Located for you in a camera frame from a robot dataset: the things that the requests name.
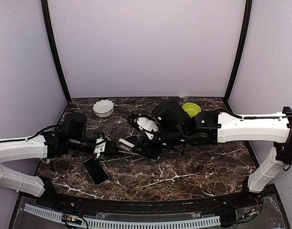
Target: phone screen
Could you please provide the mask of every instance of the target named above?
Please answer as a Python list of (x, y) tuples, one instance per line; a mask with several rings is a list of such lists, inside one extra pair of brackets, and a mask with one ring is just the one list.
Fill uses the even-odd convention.
[(83, 165), (95, 185), (100, 185), (109, 180), (109, 175), (94, 157), (85, 161)]

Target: light purple wall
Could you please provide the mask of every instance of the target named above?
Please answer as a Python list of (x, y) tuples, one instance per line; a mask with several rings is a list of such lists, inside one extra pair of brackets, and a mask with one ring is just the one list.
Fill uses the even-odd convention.
[[(0, 138), (55, 124), (66, 105), (40, 1), (0, 1)], [(37, 160), (4, 165), (33, 174)], [(0, 188), (0, 229), (8, 228), (17, 193)]]
[(72, 97), (224, 96), (244, 0), (50, 1)]
[[(292, 0), (253, 1), (251, 21), (230, 105), (241, 114), (292, 107)], [(253, 142), (262, 162), (272, 143)], [(274, 180), (292, 227), (292, 168)]]

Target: small bowl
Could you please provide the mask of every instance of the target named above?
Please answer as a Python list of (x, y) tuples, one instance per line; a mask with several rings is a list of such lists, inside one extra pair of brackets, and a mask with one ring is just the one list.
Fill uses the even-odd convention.
[(114, 111), (115, 104), (111, 100), (100, 100), (93, 105), (93, 111), (100, 118), (110, 116)]
[(193, 103), (186, 103), (182, 106), (182, 108), (188, 113), (190, 118), (195, 117), (199, 112), (201, 112), (200, 106)]

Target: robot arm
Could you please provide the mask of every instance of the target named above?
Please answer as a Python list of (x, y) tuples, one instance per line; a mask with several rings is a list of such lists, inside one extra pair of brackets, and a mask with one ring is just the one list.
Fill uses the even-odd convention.
[(113, 154), (116, 147), (104, 136), (89, 139), (85, 136), (87, 117), (72, 113), (65, 117), (56, 131), (39, 132), (25, 138), (0, 139), (0, 187), (22, 191), (40, 197), (48, 187), (53, 187), (45, 177), (22, 174), (1, 163), (27, 158), (55, 158), (69, 153), (70, 149), (91, 152), (99, 158), (103, 153)]
[(167, 101), (158, 105), (152, 116), (154, 119), (149, 117), (146, 122), (144, 115), (128, 117), (129, 124), (146, 132), (132, 148), (133, 152), (145, 157), (156, 159), (164, 148), (186, 144), (272, 141), (274, 147), (269, 155), (248, 179), (248, 190), (254, 193), (261, 192), (279, 171), (292, 164), (292, 110), (289, 107), (274, 114), (201, 112), (195, 118), (189, 118), (176, 101)]

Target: brown marble surface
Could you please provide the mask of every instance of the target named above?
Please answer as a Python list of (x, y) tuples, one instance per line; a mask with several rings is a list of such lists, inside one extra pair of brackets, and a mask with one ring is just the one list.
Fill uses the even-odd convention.
[[(202, 110), (224, 110), (220, 98), (110, 98), (115, 104), (113, 115), (99, 118), (92, 110), (100, 100), (74, 99), (65, 110), (81, 112), (88, 117), (87, 136), (104, 132), (117, 142), (119, 138), (142, 135), (134, 130), (126, 118), (130, 112), (151, 115), (152, 109), (162, 101), (175, 99), (181, 105), (198, 104)], [(101, 162), (110, 180), (95, 186), (83, 162), (92, 155), (71, 151), (49, 165), (40, 164), (37, 176), (51, 178), (59, 193), (108, 200), (165, 201), (219, 196), (240, 192), (242, 181), (255, 170), (252, 158), (243, 142), (230, 142), (217, 146), (187, 146), (185, 156), (164, 151), (158, 161), (133, 162), (128, 156), (110, 156)]]

